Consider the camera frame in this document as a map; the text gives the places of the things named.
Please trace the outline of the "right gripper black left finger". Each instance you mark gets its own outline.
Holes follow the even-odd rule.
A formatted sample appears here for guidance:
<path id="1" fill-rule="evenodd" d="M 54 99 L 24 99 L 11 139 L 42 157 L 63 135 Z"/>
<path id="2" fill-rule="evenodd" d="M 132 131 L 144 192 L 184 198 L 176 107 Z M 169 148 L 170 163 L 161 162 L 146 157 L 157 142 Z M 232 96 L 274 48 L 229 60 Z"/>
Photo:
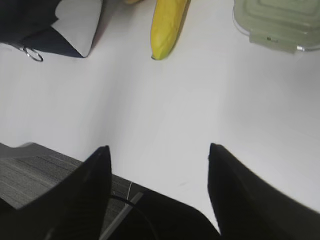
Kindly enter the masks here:
<path id="1" fill-rule="evenodd" d="M 110 148 L 99 147 L 62 182 L 0 216 L 2 240 L 98 240 L 111 197 Z"/>

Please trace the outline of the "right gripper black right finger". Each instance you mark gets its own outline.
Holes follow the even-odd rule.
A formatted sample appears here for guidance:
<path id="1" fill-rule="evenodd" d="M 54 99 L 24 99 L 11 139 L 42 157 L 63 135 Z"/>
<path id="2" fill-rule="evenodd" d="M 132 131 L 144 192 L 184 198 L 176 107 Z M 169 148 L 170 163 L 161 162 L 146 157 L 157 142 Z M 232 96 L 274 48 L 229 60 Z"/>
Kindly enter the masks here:
<path id="1" fill-rule="evenodd" d="M 320 214 L 272 187 L 220 144 L 208 155 L 208 195 L 224 240 L 318 240 Z"/>

